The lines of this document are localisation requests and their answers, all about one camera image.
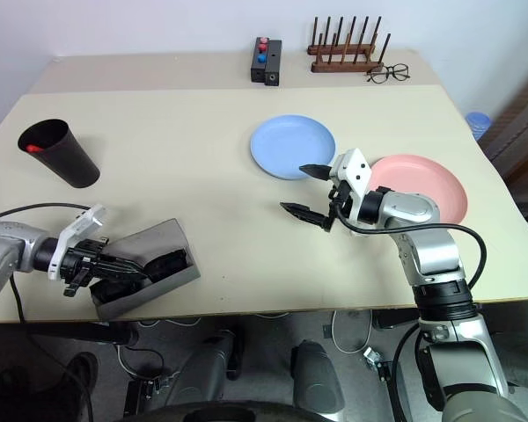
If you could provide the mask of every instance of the blue plate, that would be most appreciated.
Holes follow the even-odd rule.
[[[277,178],[308,178],[304,164],[329,164],[336,151],[333,135],[316,120],[287,114],[262,123],[253,133],[254,161]]]

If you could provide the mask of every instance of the pink plate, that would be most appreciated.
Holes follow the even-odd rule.
[[[467,195],[459,180],[424,156],[386,156],[371,167],[370,189],[385,186],[403,193],[421,193],[440,208],[440,221],[460,223],[467,212]]]

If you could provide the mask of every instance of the black cup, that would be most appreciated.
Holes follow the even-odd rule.
[[[18,147],[73,187],[90,186],[99,178],[98,167],[78,144],[64,120],[35,123],[21,134]]]

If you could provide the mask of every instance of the eyeglasses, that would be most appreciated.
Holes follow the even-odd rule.
[[[368,72],[370,77],[367,82],[372,81],[374,84],[382,84],[389,78],[390,74],[398,81],[404,81],[410,77],[408,75],[408,66],[405,63],[398,63],[394,66],[380,66],[370,70]]]

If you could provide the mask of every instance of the wooden rack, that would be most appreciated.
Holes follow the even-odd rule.
[[[377,67],[383,66],[383,58],[385,50],[387,49],[387,44],[391,38],[391,34],[388,33],[385,38],[384,47],[381,50],[381,55],[376,61],[371,60],[371,56],[376,48],[376,40],[378,38],[378,29],[379,24],[381,23],[381,16],[378,17],[378,22],[376,27],[371,35],[371,40],[369,44],[363,43],[363,36],[365,35],[366,28],[368,26],[368,20],[370,17],[366,16],[366,19],[363,22],[363,28],[360,32],[358,42],[352,44],[352,35],[354,33],[354,27],[356,25],[356,16],[352,18],[352,25],[350,30],[346,34],[344,43],[341,44],[341,32],[342,32],[342,23],[343,17],[340,18],[338,24],[338,31],[333,33],[331,43],[328,42],[328,31],[331,25],[331,17],[329,16],[326,20],[326,29],[325,33],[319,34],[319,43],[315,43],[317,37],[317,24],[319,18],[315,18],[313,25],[313,35],[312,43],[307,48],[308,55],[314,55],[315,62],[311,65],[311,72],[315,73],[334,73],[334,72],[368,72]],[[328,55],[328,60],[323,58],[324,55]],[[333,55],[341,55],[340,60],[333,60]],[[364,60],[358,60],[359,56],[363,55]]]

